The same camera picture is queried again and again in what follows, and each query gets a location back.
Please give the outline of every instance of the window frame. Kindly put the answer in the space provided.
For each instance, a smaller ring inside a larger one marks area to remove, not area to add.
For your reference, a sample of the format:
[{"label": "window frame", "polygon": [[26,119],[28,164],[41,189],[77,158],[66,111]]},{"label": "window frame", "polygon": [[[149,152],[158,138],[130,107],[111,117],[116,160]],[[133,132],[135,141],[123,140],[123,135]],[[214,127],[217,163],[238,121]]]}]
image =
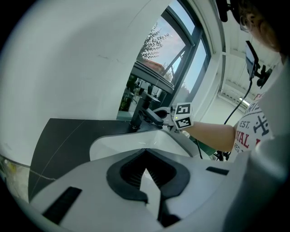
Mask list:
[{"label": "window frame", "polygon": [[206,58],[204,60],[202,69],[198,75],[197,81],[192,88],[189,96],[187,97],[187,102],[192,102],[194,96],[197,93],[197,90],[200,87],[200,84],[203,80],[204,74],[207,70],[209,60],[211,58],[211,53],[209,49],[209,44],[204,33],[203,27],[194,12],[194,9],[190,5],[187,0],[177,0],[181,6],[184,8],[185,12],[191,18],[194,24],[193,33],[190,34],[182,20],[177,16],[177,14],[172,10],[170,6],[168,6],[165,11],[162,13],[161,17],[176,31],[176,33],[180,36],[180,38],[185,43],[185,47],[179,52],[179,54],[173,59],[173,61],[168,65],[163,75],[173,66],[175,61],[180,57],[180,55],[184,52],[182,59],[177,67],[177,70],[173,74],[173,81],[170,83],[167,81],[161,74],[157,73],[155,70],[150,67],[144,65],[142,62],[135,62],[133,69],[131,71],[132,75],[137,76],[138,78],[149,82],[161,90],[165,91],[167,94],[162,99],[160,106],[171,106],[174,99],[176,98],[186,75],[191,67],[194,56],[198,49],[199,43],[203,42],[204,49],[206,51]]}]

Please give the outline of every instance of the ceiling light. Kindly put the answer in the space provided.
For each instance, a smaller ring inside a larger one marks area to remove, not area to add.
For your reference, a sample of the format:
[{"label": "ceiling light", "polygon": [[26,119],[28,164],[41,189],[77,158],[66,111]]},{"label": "ceiling light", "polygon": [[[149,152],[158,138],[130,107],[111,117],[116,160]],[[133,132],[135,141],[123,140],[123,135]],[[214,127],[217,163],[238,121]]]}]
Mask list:
[{"label": "ceiling light", "polygon": [[245,100],[243,100],[243,103],[245,103],[247,106],[249,106],[249,105],[250,105],[250,103],[248,103],[248,102],[247,102],[247,101],[245,101]]}]

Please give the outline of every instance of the window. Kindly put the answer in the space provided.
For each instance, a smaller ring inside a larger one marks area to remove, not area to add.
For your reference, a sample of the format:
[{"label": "window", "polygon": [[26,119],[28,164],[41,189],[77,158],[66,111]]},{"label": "window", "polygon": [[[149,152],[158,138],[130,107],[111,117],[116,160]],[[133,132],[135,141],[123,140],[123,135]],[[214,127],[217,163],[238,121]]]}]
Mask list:
[{"label": "window", "polygon": [[198,45],[198,49],[193,58],[193,62],[189,68],[189,71],[181,85],[181,88],[174,100],[173,104],[179,102],[191,102],[192,99],[189,99],[190,93],[197,81],[197,78],[200,74],[200,71],[203,67],[204,60],[206,58],[206,52],[204,49],[203,42],[200,41]]},{"label": "window", "polygon": [[181,4],[177,0],[174,0],[170,3],[169,7],[181,19],[181,21],[186,26],[189,33],[192,34],[195,26],[189,15],[186,13],[185,9],[181,6]]},{"label": "window", "polygon": [[[164,97],[165,93],[158,87],[131,74],[120,103],[118,119],[127,119],[133,116],[142,92],[146,92],[157,99]],[[150,105],[151,110],[158,107],[159,104],[155,102]]]},{"label": "window", "polygon": [[[137,60],[170,82],[173,79],[172,72],[165,72],[165,70],[180,56],[184,47],[185,43],[178,33],[163,17],[160,17],[147,36]],[[174,62],[174,71],[178,65],[178,62]]]},{"label": "window", "polygon": [[208,67],[203,28],[187,0],[173,0],[159,17],[136,58],[117,119],[130,119],[142,92],[157,98],[150,109],[191,102]]}]

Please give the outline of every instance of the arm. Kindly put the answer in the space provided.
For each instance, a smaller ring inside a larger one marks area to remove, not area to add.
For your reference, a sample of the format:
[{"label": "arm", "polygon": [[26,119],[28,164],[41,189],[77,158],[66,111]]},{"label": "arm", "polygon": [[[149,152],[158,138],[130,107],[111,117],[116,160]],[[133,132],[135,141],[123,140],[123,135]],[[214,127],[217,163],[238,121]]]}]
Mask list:
[{"label": "arm", "polygon": [[195,121],[193,126],[187,127],[187,131],[192,137],[204,144],[220,150],[231,151],[235,141],[237,124],[230,125],[210,124]]}]

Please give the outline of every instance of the dark gray surface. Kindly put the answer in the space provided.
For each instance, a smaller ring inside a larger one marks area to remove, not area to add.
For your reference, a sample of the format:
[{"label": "dark gray surface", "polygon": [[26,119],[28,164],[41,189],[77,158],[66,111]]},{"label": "dark gray surface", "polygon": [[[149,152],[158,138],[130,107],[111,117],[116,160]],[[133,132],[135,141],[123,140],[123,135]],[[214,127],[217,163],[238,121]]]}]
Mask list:
[{"label": "dark gray surface", "polygon": [[[130,121],[50,119],[34,150],[31,170],[58,179],[75,167],[90,161],[90,147],[103,136],[158,130],[160,127],[143,122],[133,130]],[[53,180],[30,172],[29,201]]]}]

